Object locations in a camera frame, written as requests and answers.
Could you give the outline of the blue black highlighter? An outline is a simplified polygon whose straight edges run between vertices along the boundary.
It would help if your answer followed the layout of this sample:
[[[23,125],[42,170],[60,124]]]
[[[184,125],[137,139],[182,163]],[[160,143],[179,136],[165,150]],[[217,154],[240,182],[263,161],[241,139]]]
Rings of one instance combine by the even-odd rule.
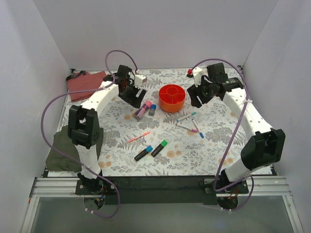
[[[144,150],[142,150],[137,156],[134,157],[135,161],[139,161],[141,158],[143,158],[145,155],[147,155],[149,152],[153,150],[152,146],[146,147]]]

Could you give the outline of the pink capped white marker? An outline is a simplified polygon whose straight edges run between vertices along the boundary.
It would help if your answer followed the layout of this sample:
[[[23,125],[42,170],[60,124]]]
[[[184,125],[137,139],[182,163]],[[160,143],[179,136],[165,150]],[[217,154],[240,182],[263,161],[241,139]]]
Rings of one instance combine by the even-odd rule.
[[[198,131],[196,129],[189,128],[189,127],[183,126],[183,125],[178,124],[178,123],[176,123],[175,125],[176,125],[176,127],[179,127],[181,129],[187,130],[189,132],[198,133]]]

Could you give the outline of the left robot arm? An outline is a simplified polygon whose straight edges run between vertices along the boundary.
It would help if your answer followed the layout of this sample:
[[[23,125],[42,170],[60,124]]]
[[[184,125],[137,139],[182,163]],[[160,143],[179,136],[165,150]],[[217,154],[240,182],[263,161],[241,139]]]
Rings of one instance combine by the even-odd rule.
[[[141,86],[146,81],[145,75],[120,65],[116,73],[104,78],[99,89],[86,101],[69,109],[68,136],[78,151],[82,175],[89,179],[86,187],[92,194],[99,194],[104,187],[103,181],[97,178],[101,172],[96,151],[100,138],[99,115],[116,96],[132,107],[140,108],[146,94]]]

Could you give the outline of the green black highlighter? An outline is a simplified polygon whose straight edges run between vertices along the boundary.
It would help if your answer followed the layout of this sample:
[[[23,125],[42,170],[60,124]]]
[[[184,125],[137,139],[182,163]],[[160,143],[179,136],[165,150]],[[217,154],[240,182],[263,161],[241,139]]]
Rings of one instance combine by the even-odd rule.
[[[163,140],[151,153],[153,157],[156,157],[167,145],[167,140]]]

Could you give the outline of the orange round organizer container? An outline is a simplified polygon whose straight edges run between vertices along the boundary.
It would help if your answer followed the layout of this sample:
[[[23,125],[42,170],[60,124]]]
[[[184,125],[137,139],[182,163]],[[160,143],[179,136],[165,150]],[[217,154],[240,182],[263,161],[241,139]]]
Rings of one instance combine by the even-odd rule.
[[[168,84],[160,88],[159,106],[167,113],[176,113],[180,111],[186,99],[185,90],[176,84]]]

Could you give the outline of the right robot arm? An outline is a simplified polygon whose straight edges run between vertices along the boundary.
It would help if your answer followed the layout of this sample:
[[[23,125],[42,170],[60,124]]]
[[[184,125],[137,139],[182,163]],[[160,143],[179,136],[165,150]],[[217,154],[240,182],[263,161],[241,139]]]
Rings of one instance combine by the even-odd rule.
[[[200,108],[213,97],[219,97],[239,118],[238,122],[246,134],[247,143],[241,150],[240,159],[222,170],[217,179],[224,192],[233,192],[238,181],[281,159],[285,133],[282,129],[274,129],[263,119],[252,104],[241,78],[229,78],[223,63],[206,68],[193,67],[187,76],[194,80],[187,89],[193,107]]]

